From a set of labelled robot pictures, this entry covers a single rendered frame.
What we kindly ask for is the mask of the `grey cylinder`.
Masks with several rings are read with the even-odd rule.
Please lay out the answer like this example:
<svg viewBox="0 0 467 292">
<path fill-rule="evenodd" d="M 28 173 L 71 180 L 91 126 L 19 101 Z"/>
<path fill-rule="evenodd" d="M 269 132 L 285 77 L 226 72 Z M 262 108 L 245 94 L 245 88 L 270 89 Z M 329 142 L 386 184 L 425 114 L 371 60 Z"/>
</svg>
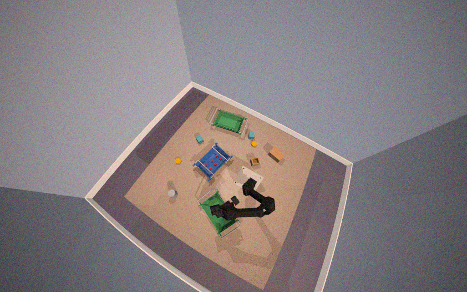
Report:
<svg viewBox="0 0 467 292">
<path fill-rule="evenodd" d="M 175 190 L 169 190 L 169 192 L 168 192 L 168 195 L 171 196 L 171 197 L 176 197 L 177 194 L 178 193 Z"/>
</svg>

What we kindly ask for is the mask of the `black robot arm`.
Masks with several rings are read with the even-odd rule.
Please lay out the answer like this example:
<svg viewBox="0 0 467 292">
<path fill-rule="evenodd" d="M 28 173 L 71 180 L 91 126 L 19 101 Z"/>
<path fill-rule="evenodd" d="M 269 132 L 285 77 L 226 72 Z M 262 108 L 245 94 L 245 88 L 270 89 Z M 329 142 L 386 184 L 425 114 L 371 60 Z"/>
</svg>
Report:
<svg viewBox="0 0 467 292">
<path fill-rule="evenodd" d="M 275 210 L 275 200 L 271 197 L 264 197 L 254 190 L 257 182 L 250 178 L 247 182 L 242 185 L 242 190 L 245 196 L 251 196 L 255 200 L 261 203 L 260 206 L 255 208 L 244 208 L 237 209 L 234 207 L 234 203 L 225 202 L 222 206 L 220 204 L 213 205 L 210 207 L 212 216 L 221 213 L 221 217 L 227 221 L 235 220 L 238 217 L 259 217 L 262 218 L 265 215 L 269 215 Z M 266 211 L 263 211 L 265 209 Z"/>
</svg>

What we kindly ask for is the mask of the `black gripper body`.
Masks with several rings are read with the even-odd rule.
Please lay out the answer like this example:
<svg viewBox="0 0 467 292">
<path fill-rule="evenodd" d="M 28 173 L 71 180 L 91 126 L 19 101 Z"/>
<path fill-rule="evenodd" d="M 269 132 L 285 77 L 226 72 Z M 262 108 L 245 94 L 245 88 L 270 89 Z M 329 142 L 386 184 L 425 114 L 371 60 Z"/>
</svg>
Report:
<svg viewBox="0 0 467 292">
<path fill-rule="evenodd" d="M 239 204 L 239 200 L 238 200 L 238 198 L 237 198 L 236 196 L 233 196 L 233 197 L 231 198 L 231 200 L 232 200 L 232 202 L 233 202 L 235 205 Z M 220 217 L 221 217 L 221 213 L 216 214 L 216 216 L 217 216 L 217 218 L 220 218 Z"/>
</svg>

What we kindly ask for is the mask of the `blue plastic tray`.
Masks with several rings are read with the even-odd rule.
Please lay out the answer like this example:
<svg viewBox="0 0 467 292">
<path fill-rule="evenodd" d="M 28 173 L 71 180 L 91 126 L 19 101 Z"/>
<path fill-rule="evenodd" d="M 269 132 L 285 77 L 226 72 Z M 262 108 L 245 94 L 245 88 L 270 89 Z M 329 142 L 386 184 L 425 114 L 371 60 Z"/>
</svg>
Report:
<svg viewBox="0 0 467 292">
<path fill-rule="evenodd" d="M 229 156 L 225 151 L 223 151 L 218 145 L 217 142 L 215 143 L 215 146 L 213 146 L 214 149 L 216 149 L 221 155 L 223 155 L 227 160 L 229 158 L 232 158 L 233 156 Z M 217 153 L 214 149 L 211 149 L 208 151 L 203 158 L 201 158 L 199 161 L 202 164 L 206 164 L 206 168 L 211 168 L 211 172 L 214 174 L 227 160 L 223 158 L 219 153 Z M 216 157 L 218 155 L 218 157 Z M 219 158 L 222 158 L 219 160 Z M 211 162 L 213 160 L 213 162 Z M 192 166 L 196 165 L 206 176 L 209 177 L 208 181 L 211 180 L 212 174 L 208 169 L 206 169 L 200 162 L 194 163 Z M 214 165 L 216 163 L 216 166 Z"/>
</svg>

